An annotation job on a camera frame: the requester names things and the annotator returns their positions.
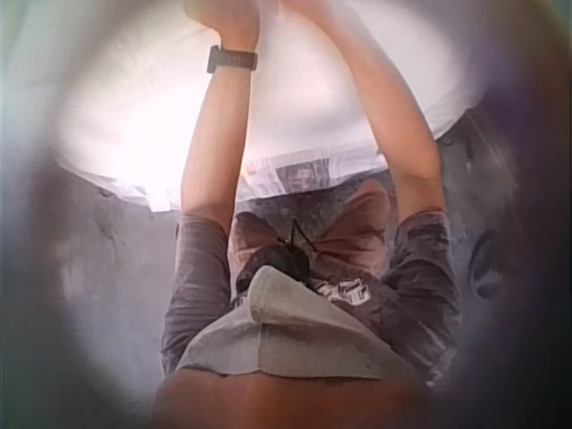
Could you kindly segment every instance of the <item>printed graphic on shirt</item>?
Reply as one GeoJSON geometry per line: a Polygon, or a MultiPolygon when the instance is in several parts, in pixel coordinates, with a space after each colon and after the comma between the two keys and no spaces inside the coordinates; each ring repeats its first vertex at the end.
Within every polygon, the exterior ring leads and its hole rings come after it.
{"type": "Polygon", "coordinates": [[[356,279],[350,282],[340,282],[332,285],[328,282],[321,282],[316,285],[316,291],[328,301],[343,301],[351,306],[357,307],[365,304],[372,298],[367,285],[356,279]]]}

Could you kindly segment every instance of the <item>man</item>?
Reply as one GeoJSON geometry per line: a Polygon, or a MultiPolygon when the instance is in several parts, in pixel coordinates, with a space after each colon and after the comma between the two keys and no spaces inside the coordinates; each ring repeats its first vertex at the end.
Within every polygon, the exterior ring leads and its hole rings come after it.
{"type": "Polygon", "coordinates": [[[187,3],[190,17],[218,31],[222,51],[212,52],[214,75],[182,183],[162,346],[167,379],[156,400],[164,427],[388,425],[421,411],[426,385],[443,375],[454,350],[457,292],[441,167],[424,117],[350,9],[282,1],[332,41],[353,75],[395,184],[394,255],[377,278],[390,205],[374,181],[315,243],[284,242],[252,214],[231,227],[259,13],[255,0],[187,3]],[[233,301],[227,247],[240,273],[233,301]]]}

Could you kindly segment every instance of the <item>white fabric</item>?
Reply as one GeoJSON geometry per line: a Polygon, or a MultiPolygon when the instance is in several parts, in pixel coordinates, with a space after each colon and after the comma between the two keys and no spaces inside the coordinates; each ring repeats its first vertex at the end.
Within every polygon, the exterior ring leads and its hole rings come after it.
{"type": "MultiPolygon", "coordinates": [[[[327,159],[320,181],[385,167],[375,154],[343,60],[312,24],[272,2],[263,16],[259,68],[238,199],[287,192],[281,167],[327,159]]],[[[479,100],[468,53],[394,1],[354,0],[400,69],[436,138],[479,100]]],[[[189,22],[181,2],[157,2],[116,35],[68,97],[63,165],[121,198],[162,211],[180,207],[189,143],[210,76],[210,29],[189,22]]]]}

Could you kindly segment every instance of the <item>watch strap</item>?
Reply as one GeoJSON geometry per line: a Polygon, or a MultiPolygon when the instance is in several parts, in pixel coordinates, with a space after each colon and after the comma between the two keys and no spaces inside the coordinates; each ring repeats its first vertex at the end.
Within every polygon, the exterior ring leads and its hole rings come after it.
{"type": "Polygon", "coordinates": [[[258,55],[254,52],[231,51],[215,45],[211,47],[207,72],[213,74],[217,67],[239,67],[254,71],[258,66],[258,55]]]}

